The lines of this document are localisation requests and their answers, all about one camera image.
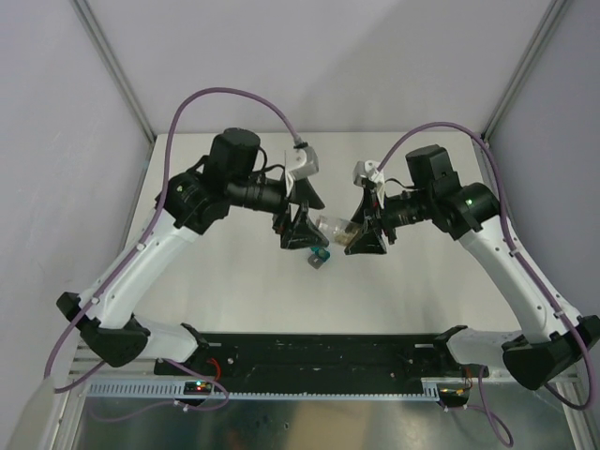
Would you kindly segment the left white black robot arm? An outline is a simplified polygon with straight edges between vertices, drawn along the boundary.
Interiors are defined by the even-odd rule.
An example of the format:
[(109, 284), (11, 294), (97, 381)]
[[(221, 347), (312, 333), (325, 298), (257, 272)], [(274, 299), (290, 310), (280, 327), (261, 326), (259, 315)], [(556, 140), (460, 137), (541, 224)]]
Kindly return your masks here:
[(308, 180), (319, 170), (314, 149), (297, 142), (278, 180), (255, 170), (262, 150), (259, 136), (249, 130), (219, 133), (208, 155), (168, 181), (141, 234), (96, 283), (59, 297), (59, 310), (102, 362), (120, 368), (139, 357), (171, 359), (188, 374), (206, 367), (208, 352), (191, 326), (148, 321), (134, 309), (168, 265), (232, 207), (272, 215), (283, 249), (327, 246), (308, 215), (324, 208)]

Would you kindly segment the clear pill bottle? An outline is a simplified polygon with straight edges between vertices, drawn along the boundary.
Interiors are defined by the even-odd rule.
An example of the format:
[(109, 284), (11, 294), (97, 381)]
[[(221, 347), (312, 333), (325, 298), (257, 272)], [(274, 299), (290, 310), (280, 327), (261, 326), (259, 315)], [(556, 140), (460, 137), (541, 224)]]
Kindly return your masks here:
[(316, 225), (331, 244), (348, 246), (362, 226), (339, 217), (318, 216)]

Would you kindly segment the teal pill box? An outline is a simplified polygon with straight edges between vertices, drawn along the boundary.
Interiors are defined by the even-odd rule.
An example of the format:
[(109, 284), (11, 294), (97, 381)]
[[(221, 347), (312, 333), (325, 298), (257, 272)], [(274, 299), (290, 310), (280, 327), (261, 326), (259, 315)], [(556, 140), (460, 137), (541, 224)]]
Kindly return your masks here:
[(320, 259), (323, 262), (326, 262), (331, 256), (331, 253), (327, 247), (312, 247), (311, 251), (313, 252), (316, 258)]

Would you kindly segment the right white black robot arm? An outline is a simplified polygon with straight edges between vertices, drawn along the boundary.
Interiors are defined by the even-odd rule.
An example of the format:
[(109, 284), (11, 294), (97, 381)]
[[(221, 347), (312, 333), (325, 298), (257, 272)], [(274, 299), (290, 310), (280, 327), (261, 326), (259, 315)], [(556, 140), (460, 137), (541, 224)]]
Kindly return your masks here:
[(441, 336), (433, 355), (443, 375), (456, 375), (466, 365), (504, 368), (523, 387), (537, 390), (573, 366), (599, 339), (597, 316), (582, 316), (557, 292), (553, 307), (544, 292), (550, 284), (529, 275), (533, 262), (515, 236), (506, 238), (510, 223), (501, 219), (500, 204), (482, 183), (462, 186), (445, 148), (437, 144), (406, 156), (413, 187), (398, 195), (384, 193), (385, 179), (373, 160), (359, 161), (354, 183), (363, 198), (352, 217), (360, 229), (344, 251), (348, 255), (384, 254), (399, 227), (431, 221), (449, 234), (483, 267), (508, 303), (520, 326), (516, 332), (483, 332), (458, 326)]

